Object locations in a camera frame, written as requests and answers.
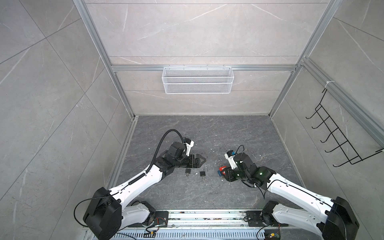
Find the red padlock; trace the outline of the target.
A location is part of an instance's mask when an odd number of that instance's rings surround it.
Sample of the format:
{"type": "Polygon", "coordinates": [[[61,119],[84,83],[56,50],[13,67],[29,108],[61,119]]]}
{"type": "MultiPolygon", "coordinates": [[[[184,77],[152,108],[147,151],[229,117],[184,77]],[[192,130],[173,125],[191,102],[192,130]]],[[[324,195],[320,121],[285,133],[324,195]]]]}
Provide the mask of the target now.
{"type": "Polygon", "coordinates": [[[226,168],[226,166],[225,165],[223,165],[223,164],[221,164],[220,165],[220,167],[219,167],[219,171],[221,172],[223,169],[225,169],[226,168]]]}

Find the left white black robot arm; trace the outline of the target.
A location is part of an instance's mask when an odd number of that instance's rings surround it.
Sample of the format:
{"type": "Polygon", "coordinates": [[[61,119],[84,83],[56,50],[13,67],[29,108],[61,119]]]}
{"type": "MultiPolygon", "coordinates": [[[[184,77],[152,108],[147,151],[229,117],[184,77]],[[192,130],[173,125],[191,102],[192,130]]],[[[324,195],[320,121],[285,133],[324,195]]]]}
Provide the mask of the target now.
{"type": "Polygon", "coordinates": [[[193,143],[174,142],[142,172],[121,185],[98,189],[90,199],[83,221],[99,240],[111,239],[120,229],[150,222],[155,209],[146,202],[130,202],[152,185],[173,173],[176,168],[201,168],[206,162],[200,154],[191,154],[193,143]]]}

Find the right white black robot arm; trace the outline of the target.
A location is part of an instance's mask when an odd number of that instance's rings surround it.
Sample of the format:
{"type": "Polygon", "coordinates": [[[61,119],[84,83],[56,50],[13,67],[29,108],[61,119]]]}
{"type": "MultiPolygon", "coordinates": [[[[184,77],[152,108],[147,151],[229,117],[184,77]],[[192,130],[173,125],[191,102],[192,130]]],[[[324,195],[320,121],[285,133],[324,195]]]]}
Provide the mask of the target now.
{"type": "Polygon", "coordinates": [[[220,174],[228,181],[241,181],[249,188],[257,188],[262,194],[279,195],[298,206],[290,208],[276,201],[269,201],[260,218],[266,226],[293,225],[312,232],[324,240],[354,240],[360,224],[350,203],[341,198],[316,194],[301,187],[276,171],[258,167],[245,153],[232,150],[225,153],[228,167],[221,167],[220,174]]]}

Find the black padlock left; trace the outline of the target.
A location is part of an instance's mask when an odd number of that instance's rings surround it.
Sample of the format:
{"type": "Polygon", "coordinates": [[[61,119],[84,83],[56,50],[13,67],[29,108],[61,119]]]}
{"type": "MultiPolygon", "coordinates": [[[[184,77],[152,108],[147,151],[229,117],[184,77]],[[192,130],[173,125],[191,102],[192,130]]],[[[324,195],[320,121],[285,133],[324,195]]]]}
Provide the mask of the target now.
{"type": "Polygon", "coordinates": [[[191,169],[186,169],[185,176],[189,177],[191,175],[191,169]]]}

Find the black padlock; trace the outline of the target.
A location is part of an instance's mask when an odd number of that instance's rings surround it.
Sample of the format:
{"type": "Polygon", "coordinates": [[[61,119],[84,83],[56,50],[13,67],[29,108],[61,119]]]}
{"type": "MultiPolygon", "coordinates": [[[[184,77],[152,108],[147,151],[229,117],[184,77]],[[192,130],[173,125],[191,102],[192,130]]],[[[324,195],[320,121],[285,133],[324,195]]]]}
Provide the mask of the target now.
{"type": "Polygon", "coordinates": [[[186,169],[185,176],[189,177],[191,175],[191,169],[186,169]]]}
{"type": "Polygon", "coordinates": [[[205,171],[201,171],[201,172],[200,172],[200,176],[201,176],[201,178],[203,179],[203,181],[206,181],[206,180],[207,180],[207,178],[206,178],[206,172],[205,172],[205,171]]]}

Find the black padlock middle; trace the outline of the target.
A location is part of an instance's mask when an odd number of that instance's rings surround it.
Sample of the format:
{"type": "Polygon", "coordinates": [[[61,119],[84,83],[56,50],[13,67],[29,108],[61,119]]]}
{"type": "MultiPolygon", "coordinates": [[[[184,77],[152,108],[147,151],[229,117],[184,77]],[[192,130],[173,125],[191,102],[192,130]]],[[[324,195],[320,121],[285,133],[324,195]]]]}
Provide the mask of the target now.
{"type": "Polygon", "coordinates": [[[206,178],[206,172],[205,172],[205,171],[201,171],[201,172],[200,172],[200,176],[201,176],[201,178],[203,179],[203,181],[206,181],[206,180],[207,180],[207,178],[206,178]]]}

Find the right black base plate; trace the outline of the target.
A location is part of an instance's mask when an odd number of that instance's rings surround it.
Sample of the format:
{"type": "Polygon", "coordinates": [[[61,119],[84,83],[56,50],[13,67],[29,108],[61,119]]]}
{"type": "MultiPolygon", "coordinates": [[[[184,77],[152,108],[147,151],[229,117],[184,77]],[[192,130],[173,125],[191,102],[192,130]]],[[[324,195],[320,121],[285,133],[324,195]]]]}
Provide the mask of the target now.
{"type": "Polygon", "coordinates": [[[248,223],[249,227],[288,227],[288,224],[279,223],[273,217],[273,211],[246,211],[243,221],[248,223]]]}

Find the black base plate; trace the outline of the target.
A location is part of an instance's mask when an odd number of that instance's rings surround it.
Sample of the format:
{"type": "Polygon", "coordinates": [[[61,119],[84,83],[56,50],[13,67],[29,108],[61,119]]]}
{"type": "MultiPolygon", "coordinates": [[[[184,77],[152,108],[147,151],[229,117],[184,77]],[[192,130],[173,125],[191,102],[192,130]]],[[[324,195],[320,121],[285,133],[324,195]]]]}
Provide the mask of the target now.
{"type": "Polygon", "coordinates": [[[130,227],[149,227],[155,225],[167,226],[168,219],[169,211],[156,211],[154,214],[150,214],[150,216],[143,223],[136,223],[130,227]]]}
{"type": "Polygon", "coordinates": [[[249,227],[288,227],[288,224],[279,223],[273,217],[273,211],[246,211],[243,221],[248,223],[249,227]]]}

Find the aluminium front rail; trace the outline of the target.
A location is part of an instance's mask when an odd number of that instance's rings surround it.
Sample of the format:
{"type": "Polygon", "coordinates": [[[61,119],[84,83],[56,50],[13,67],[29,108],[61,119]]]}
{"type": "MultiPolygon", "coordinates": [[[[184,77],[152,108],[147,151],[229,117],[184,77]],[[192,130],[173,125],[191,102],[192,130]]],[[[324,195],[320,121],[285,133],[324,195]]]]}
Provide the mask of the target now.
{"type": "MultiPolygon", "coordinates": [[[[292,225],[319,235],[321,234],[320,227],[326,222],[326,219],[322,220],[305,210],[289,208],[282,204],[273,204],[266,206],[263,210],[255,211],[273,211],[273,217],[279,223],[292,225]]],[[[245,216],[246,211],[240,210],[191,210],[181,212],[169,210],[167,226],[235,226],[244,223],[249,227],[248,223],[243,221],[245,216]]]]}

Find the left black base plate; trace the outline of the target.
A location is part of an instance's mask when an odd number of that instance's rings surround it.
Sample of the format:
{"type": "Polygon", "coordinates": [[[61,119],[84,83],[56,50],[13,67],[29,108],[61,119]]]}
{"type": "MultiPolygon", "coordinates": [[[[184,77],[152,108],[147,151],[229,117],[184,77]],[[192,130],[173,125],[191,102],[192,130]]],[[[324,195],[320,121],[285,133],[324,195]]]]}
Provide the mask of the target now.
{"type": "Polygon", "coordinates": [[[155,225],[167,226],[168,219],[169,211],[156,211],[154,214],[150,214],[150,216],[143,223],[136,223],[130,227],[149,227],[155,225]]]}

